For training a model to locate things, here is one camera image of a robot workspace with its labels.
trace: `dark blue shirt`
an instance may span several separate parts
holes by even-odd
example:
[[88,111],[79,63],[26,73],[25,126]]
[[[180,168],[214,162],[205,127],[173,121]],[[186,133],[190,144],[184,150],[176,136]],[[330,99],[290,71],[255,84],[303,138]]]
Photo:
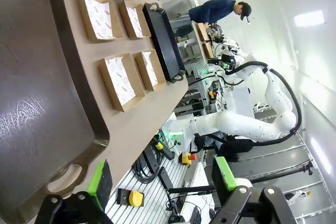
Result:
[[190,9],[189,16],[196,23],[211,24],[233,12],[235,3],[235,0],[210,0],[203,5]]

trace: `bolt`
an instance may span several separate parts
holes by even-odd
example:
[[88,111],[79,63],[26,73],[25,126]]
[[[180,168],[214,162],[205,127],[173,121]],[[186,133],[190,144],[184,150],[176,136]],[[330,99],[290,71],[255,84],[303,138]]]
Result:
[[268,189],[267,192],[268,192],[269,194],[274,194],[274,193],[275,193],[275,191],[274,191],[273,189]]
[[239,189],[240,193],[245,194],[247,192],[246,188],[242,187]]

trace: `man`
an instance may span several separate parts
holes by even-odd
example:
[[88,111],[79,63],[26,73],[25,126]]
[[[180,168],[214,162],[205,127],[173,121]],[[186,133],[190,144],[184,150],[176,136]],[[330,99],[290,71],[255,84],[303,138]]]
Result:
[[183,15],[171,21],[171,26],[177,36],[184,37],[191,32],[191,21],[196,23],[204,23],[205,28],[230,13],[234,12],[243,20],[245,17],[248,22],[252,9],[245,2],[236,2],[235,0],[210,0],[203,5],[197,6],[189,10],[188,14]]

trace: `person's arm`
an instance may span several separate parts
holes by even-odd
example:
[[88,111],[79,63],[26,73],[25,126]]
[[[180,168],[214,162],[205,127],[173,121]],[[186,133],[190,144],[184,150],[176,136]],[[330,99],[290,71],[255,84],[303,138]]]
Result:
[[209,0],[203,4],[203,13],[201,20],[203,23],[209,23],[210,12],[213,9],[222,9],[227,5],[228,0]]

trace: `baseball cap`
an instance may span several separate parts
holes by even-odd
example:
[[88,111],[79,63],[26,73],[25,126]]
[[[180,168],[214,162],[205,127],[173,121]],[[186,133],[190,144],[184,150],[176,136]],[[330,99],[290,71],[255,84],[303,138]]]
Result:
[[248,19],[248,16],[250,16],[252,9],[251,6],[245,2],[240,2],[239,5],[243,6],[242,14],[240,15],[240,19],[243,20],[244,17],[246,17],[247,22],[250,23],[250,20]]

